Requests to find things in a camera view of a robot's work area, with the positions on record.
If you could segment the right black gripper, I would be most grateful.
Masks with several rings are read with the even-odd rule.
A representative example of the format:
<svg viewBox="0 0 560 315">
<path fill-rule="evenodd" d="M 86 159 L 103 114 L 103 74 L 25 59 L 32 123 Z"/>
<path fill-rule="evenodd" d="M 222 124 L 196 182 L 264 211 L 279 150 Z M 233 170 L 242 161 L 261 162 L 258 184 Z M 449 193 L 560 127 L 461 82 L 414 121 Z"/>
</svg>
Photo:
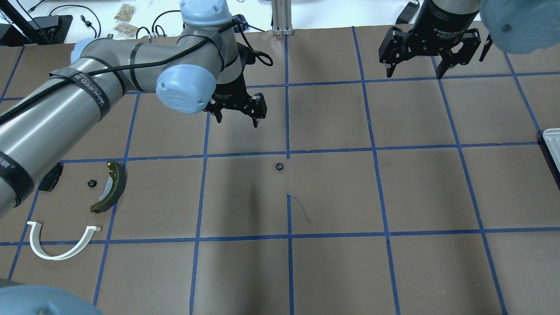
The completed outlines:
<svg viewBox="0 0 560 315">
<path fill-rule="evenodd" d="M 469 28 L 479 12 L 479 0 L 425 0 L 411 30 L 390 27 L 380 44 L 378 60 L 386 65 L 386 77 L 415 56 L 440 56 L 439 80 L 449 68 L 469 64 L 481 44 L 479 30 Z"/>
</svg>

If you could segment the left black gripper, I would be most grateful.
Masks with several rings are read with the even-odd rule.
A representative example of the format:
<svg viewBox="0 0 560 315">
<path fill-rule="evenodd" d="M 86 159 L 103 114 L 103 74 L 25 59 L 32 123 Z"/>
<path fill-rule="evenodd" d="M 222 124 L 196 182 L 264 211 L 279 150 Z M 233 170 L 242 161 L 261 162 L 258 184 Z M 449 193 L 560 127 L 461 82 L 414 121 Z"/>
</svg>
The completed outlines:
<svg viewBox="0 0 560 315">
<path fill-rule="evenodd" d="M 228 83 L 217 84 L 211 95 L 211 100 L 204 108 L 216 117 L 217 123 L 222 123 L 222 109 L 237 110 L 254 120 L 254 128 L 258 127 L 261 119 L 266 118 L 267 105 L 263 93 L 250 95 L 247 92 L 244 74 Z"/>
</svg>

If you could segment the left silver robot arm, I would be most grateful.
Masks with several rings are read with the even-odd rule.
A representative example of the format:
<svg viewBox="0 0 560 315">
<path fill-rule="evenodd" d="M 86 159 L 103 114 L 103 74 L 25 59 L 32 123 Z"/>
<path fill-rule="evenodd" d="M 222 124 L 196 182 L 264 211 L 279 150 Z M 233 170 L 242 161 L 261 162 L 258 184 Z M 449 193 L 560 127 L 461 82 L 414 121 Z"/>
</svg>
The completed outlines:
<svg viewBox="0 0 560 315">
<path fill-rule="evenodd" d="M 222 109 L 267 114 L 261 93 L 249 95 L 244 68 L 260 52 L 236 42 L 225 0 L 181 0 L 185 28 L 175 45 L 86 38 L 70 65 L 1 116 L 1 216 L 20 206 L 39 181 L 129 91 L 154 92 L 184 114 Z"/>
</svg>

